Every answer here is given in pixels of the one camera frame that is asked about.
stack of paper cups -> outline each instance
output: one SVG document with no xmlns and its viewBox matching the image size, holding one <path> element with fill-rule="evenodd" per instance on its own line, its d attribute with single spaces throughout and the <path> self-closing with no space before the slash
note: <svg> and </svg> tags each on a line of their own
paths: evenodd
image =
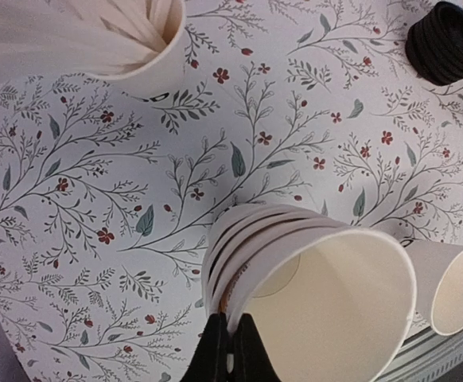
<svg viewBox="0 0 463 382">
<path fill-rule="evenodd" d="M 417 311 L 438 334 L 463 330 L 463 247 L 414 241 L 406 250 L 417 277 Z"/>
<path fill-rule="evenodd" d="M 208 314 L 253 315 L 283 382 L 374 380 L 410 328 L 415 273 L 392 237 L 289 205 L 242 205 L 214 224 Z"/>
</svg>

floral tablecloth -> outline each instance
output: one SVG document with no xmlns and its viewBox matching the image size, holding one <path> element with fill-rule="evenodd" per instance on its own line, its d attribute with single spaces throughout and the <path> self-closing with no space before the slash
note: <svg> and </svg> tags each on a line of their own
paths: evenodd
<svg viewBox="0 0 463 382">
<path fill-rule="evenodd" d="M 178 92 L 0 84 L 0 320 L 33 381 L 179 380 L 208 229 L 236 203 L 463 244 L 463 81 L 403 50 L 429 0 L 187 6 Z"/>
</svg>

white paper cup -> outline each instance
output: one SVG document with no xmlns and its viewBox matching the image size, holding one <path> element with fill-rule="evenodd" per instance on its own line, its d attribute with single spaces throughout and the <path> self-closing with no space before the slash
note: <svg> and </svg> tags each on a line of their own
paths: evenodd
<svg viewBox="0 0 463 382">
<path fill-rule="evenodd" d="M 442 336 L 463 330 L 463 247 L 416 240 L 406 250 L 417 277 L 417 311 Z"/>
<path fill-rule="evenodd" d="M 301 255 L 277 294 L 252 298 Z M 280 380 L 373 381 L 391 363 L 414 315 L 414 268 L 403 247 L 367 229 L 308 228 L 273 240 L 238 272 L 223 300 L 228 331 L 253 315 Z"/>
<path fill-rule="evenodd" d="M 173 0 L 163 39 L 166 49 L 141 68 L 116 76 L 90 76 L 116 85 L 130 96 L 147 99 L 177 88 L 184 79 L 184 30 L 187 13 L 184 0 Z"/>
</svg>

cup rim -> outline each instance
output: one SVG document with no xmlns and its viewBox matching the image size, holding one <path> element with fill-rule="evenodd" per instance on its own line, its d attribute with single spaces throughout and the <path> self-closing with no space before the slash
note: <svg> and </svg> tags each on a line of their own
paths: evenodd
<svg viewBox="0 0 463 382">
<path fill-rule="evenodd" d="M 114 74 L 110 76 L 106 76 L 102 74 L 94 74 L 94 73 L 87 73 L 87 74 L 89 76 L 96 78 L 97 80 L 103 80 L 103 81 L 126 80 L 128 78 L 137 76 L 140 73 L 143 73 L 144 71 L 150 69 L 155 64 L 157 64 L 160 60 L 164 59 L 173 50 L 173 47 L 176 44 L 178 44 L 179 40 L 182 39 L 182 35 L 184 34 L 184 31 L 185 31 L 185 26 L 187 25 L 187 6 L 185 5 L 185 1 L 184 0 L 173 0 L 173 1 L 179 2 L 181 6 L 181 10 L 182 10 L 181 24 L 179 25 L 178 30 L 175 33 L 175 36 L 173 36 L 172 41 L 169 42 L 166 48 L 162 52 L 160 52 L 157 57 L 155 57 L 152 61 L 144 64 L 142 67 L 137 68 L 133 70 L 132 72 L 127 72 L 124 74 Z"/>
<path fill-rule="evenodd" d="M 445 272 L 444 272 L 444 275 L 442 276 L 442 278 L 440 279 L 440 281 L 438 282 L 438 285 L 437 285 L 437 289 L 435 291 L 435 294 L 434 294 L 434 297 L 433 299 L 431 300 L 431 311 L 430 311 L 430 324 L 431 324 L 431 329 L 433 329 L 433 331 L 436 333 L 436 334 L 439 334 L 441 336 L 452 336 L 456 333 L 459 333 L 463 330 L 463 325 L 457 329 L 457 330 L 454 330 L 452 332 L 444 332 L 442 330 L 439 330 L 436 325 L 434 324 L 434 311 L 435 311 L 435 302 L 437 301 L 437 296 L 438 296 L 438 293 L 440 292 L 440 289 L 442 287 L 442 284 L 444 283 L 444 279 L 445 277 L 449 274 L 450 272 L 450 269 L 453 267 L 453 265 L 463 256 L 463 251 L 461 251 L 454 259 L 453 261 L 450 262 L 449 266 L 445 269 Z"/>
</svg>

red flower print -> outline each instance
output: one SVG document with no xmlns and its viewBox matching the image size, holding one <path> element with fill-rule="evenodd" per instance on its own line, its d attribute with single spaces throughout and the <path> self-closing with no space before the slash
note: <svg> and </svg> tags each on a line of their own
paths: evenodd
<svg viewBox="0 0 463 382">
<path fill-rule="evenodd" d="M 97 236 L 99 237 L 99 241 L 101 243 L 106 243 L 106 245 L 109 245 L 112 240 L 115 240 L 115 235 L 108 232 L 106 227 L 103 227 L 103 229 L 97 232 Z"/>
<path fill-rule="evenodd" d="M 65 190 L 67 190 L 68 187 L 69 187 L 69 183 L 67 181 L 67 178 L 66 177 L 64 177 L 64 178 L 59 177 L 58 178 L 58 185 L 56 185 L 56 191 L 61 191 L 62 193 L 64 193 Z"/>
<path fill-rule="evenodd" d="M 267 135 L 265 131 L 262 131 L 260 133 L 260 138 L 258 138 L 258 143 L 260 144 L 263 143 L 263 145 L 269 146 L 271 140 L 272 140 L 272 135 Z"/>
<path fill-rule="evenodd" d="M 270 66 L 265 66 L 265 64 L 261 64 L 258 68 L 258 71 L 263 74 L 267 74 L 270 71 Z"/>
<path fill-rule="evenodd" d="M 191 198 L 200 201 L 204 195 L 205 193 L 203 191 L 200 191 L 200 189 L 194 189 L 191 193 Z"/>
<path fill-rule="evenodd" d="M 369 146 L 362 147 L 360 149 L 360 154 L 362 155 L 362 158 L 369 158 L 372 156 L 371 154 L 369 154 Z"/>
<path fill-rule="evenodd" d="M 25 352 L 25 348 L 21 346 L 21 344 L 18 342 L 16 344 L 16 350 L 19 352 L 19 353 L 24 353 Z"/>
<path fill-rule="evenodd" d="M 390 146 L 393 140 L 394 138 L 392 138 L 391 132 L 383 132 L 382 143 L 385 143 L 386 145 Z"/>
<path fill-rule="evenodd" d="M 341 122 L 343 120 L 343 119 L 341 119 L 341 113 L 332 113 L 330 115 L 330 118 L 333 119 L 334 123 L 338 123 L 338 122 Z"/>
<path fill-rule="evenodd" d="M 221 85 L 224 84 L 224 81 L 230 79 L 230 76 L 228 75 L 228 70 L 223 68 L 218 68 L 212 75 L 214 76 L 214 78 L 217 78 L 217 82 L 219 82 Z"/>
<path fill-rule="evenodd" d="M 313 161 L 314 161 L 313 168 L 315 170 L 323 170 L 325 168 L 325 160 L 324 159 L 320 160 L 319 157 L 316 157 Z"/>
<path fill-rule="evenodd" d="M 422 213 L 423 209 L 424 209 L 424 207 L 422 207 L 422 202 L 421 201 L 418 201 L 417 203 L 415 203 L 414 213 L 420 215 Z"/>
<path fill-rule="evenodd" d="M 107 110 L 101 115 L 101 121 L 104 123 L 110 123 L 111 120 L 115 117 L 115 113 L 112 111 L 108 112 Z"/>
</svg>

